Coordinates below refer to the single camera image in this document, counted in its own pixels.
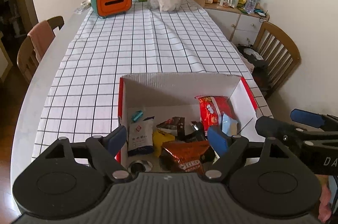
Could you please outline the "teal candy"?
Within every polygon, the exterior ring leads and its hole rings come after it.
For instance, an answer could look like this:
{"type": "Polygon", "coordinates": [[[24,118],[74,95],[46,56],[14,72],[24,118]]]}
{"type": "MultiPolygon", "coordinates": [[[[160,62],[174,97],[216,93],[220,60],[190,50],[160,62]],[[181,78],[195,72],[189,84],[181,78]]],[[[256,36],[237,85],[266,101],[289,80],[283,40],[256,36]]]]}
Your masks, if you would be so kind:
{"type": "Polygon", "coordinates": [[[135,122],[137,122],[142,116],[143,116],[143,111],[142,111],[142,110],[135,111],[135,112],[132,114],[131,121],[132,121],[133,123],[135,123],[135,122]]]}

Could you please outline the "white red cardboard box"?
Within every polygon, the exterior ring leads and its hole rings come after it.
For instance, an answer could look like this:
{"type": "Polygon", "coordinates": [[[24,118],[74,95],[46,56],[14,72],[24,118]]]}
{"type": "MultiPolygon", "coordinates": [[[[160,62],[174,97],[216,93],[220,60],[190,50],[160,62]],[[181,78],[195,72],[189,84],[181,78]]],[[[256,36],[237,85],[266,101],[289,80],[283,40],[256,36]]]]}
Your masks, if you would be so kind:
{"type": "Polygon", "coordinates": [[[260,117],[258,106],[246,80],[241,76],[217,73],[144,73],[120,78],[118,118],[126,128],[132,114],[143,111],[157,125],[172,117],[200,120],[198,96],[224,96],[239,121],[238,132],[252,142],[263,142],[255,130],[260,117]]]}

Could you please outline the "brown M&M's packet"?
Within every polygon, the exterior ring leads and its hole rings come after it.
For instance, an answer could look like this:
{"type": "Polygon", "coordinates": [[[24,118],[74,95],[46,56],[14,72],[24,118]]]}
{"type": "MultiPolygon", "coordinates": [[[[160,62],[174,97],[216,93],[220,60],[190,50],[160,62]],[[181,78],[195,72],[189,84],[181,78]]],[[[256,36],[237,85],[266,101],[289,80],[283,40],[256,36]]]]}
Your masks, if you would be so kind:
{"type": "Polygon", "coordinates": [[[156,125],[156,128],[164,133],[182,138],[185,136],[185,118],[172,117],[156,125]]]}

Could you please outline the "wooden slat chair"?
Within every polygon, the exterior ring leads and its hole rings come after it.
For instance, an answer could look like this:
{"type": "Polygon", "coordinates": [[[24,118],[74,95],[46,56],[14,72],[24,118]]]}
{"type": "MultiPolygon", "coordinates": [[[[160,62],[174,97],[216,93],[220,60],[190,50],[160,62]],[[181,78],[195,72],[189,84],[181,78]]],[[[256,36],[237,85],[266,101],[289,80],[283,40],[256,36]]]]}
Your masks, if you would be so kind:
{"type": "Polygon", "coordinates": [[[254,66],[252,76],[264,98],[269,98],[300,64],[296,44],[282,29],[263,22],[252,45],[237,45],[240,53],[254,66]]]}

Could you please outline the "pink cloth on chair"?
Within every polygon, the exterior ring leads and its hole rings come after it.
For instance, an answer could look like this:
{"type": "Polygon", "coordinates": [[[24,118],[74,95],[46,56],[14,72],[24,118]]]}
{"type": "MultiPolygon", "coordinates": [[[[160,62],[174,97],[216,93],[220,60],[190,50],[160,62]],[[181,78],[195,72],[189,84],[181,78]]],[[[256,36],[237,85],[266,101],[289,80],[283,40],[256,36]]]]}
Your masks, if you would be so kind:
{"type": "Polygon", "coordinates": [[[38,62],[41,62],[50,44],[55,38],[55,34],[49,23],[44,20],[36,24],[28,33],[31,39],[38,62]]]}

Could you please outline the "white side cabinet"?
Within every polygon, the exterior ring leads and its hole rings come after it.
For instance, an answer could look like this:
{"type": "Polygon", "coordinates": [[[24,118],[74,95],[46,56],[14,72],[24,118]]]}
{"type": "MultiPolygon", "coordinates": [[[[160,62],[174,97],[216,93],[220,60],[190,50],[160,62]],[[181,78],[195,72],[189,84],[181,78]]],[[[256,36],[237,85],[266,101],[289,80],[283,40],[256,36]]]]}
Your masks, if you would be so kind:
{"type": "Polygon", "coordinates": [[[224,36],[235,45],[254,45],[262,23],[269,20],[269,15],[244,14],[237,8],[207,4],[204,0],[193,1],[204,7],[224,36]]]}

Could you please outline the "white black grid tablecloth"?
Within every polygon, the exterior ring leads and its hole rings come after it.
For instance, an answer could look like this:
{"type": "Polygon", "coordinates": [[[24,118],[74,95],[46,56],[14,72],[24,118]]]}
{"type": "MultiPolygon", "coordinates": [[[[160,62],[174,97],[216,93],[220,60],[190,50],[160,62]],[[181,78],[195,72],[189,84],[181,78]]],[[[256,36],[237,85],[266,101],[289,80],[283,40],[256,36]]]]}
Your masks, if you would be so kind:
{"type": "Polygon", "coordinates": [[[271,111],[249,69],[208,13],[192,0],[178,12],[134,3],[102,19],[89,11],[55,73],[34,141],[37,158],[58,137],[81,142],[117,127],[119,80],[155,72],[218,72],[245,78],[259,116],[271,111]]]}

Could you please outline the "light blue cookie packet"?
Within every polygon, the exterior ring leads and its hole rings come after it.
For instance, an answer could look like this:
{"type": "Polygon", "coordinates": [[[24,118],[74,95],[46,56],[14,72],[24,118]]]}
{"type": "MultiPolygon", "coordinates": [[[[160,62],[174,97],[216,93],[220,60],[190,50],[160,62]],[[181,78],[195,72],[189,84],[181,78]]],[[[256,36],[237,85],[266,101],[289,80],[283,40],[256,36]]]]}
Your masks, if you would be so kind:
{"type": "Polygon", "coordinates": [[[228,115],[222,115],[222,132],[227,136],[231,137],[237,135],[237,125],[238,122],[229,117],[228,115]]]}

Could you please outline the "cream patterned snack pouch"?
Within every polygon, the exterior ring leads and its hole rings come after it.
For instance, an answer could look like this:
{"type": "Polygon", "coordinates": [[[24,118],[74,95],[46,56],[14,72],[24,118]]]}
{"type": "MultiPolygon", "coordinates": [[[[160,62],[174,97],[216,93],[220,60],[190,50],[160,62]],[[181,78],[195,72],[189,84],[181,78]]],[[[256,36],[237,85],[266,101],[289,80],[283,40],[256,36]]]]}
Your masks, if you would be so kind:
{"type": "Polygon", "coordinates": [[[174,141],[175,136],[169,133],[165,133],[161,130],[155,130],[152,134],[152,141],[154,147],[154,156],[157,158],[161,155],[162,144],[165,142],[174,141]]]}

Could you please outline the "red chips bag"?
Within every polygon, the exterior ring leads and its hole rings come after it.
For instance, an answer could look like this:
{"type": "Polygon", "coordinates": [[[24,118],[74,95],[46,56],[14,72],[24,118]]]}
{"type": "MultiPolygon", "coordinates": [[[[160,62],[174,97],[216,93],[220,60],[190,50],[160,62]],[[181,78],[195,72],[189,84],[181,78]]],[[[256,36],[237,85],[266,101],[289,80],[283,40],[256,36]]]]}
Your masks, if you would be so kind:
{"type": "Polygon", "coordinates": [[[196,96],[195,99],[199,102],[200,120],[206,135],[210,126],[222,124],[224,114],[235,118],[227,96],[196,96]]]}

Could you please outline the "orange green tissue box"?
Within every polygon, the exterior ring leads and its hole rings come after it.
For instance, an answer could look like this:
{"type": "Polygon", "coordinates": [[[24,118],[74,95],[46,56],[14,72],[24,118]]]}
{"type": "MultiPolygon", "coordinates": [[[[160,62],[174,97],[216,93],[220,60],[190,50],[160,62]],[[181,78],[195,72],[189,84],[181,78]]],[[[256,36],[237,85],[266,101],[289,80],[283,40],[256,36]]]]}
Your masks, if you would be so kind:
{"type": "Polygon", "coordinates": [[[90,0],[90,3],[95,14],[102,18],[127,12],[132,6],[132,0],[90,0]]]}

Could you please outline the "white blue milk tablet packet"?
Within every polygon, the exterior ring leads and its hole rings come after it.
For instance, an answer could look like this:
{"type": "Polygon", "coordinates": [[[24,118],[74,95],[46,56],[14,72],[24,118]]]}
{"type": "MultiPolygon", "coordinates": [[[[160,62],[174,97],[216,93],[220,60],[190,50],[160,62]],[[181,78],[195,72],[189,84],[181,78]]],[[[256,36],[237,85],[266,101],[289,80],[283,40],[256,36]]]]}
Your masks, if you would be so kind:
{"type": "Polygon", "coordinates": [[[128,156],[146,155],[154,152],[153,144],[154,117],[129,125],[128,156]]]}

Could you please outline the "wooden chair left side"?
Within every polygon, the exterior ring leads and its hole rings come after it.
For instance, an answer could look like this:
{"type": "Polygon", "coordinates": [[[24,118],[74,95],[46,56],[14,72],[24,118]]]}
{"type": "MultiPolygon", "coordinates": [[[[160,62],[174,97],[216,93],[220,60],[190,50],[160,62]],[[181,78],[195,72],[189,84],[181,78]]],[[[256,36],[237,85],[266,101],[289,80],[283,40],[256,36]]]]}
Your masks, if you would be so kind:
{"type": "Polygon", "coordinates": [[[39,63],[56,37],[54,30],[62,29],[63,25],[62,16],[43,20],[29,31],[22,42],[17,55],[17,66],[28,83],[31,82],[39,63]]]}

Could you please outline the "brown Oreo bag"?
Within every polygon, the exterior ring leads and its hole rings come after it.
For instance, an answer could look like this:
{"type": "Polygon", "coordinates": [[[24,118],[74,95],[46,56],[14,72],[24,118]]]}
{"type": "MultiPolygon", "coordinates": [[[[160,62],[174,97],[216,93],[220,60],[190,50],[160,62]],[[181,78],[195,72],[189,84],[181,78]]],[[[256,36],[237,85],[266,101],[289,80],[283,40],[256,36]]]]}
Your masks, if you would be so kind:
{"type": "Polygon", "coordinates": [[[170,141],[162,144],[159,156],[160,165],[170,172],[197,172],[204,174],[203,165],[213,162],[215,152],[208,141],[179,142],[170,141]]]}

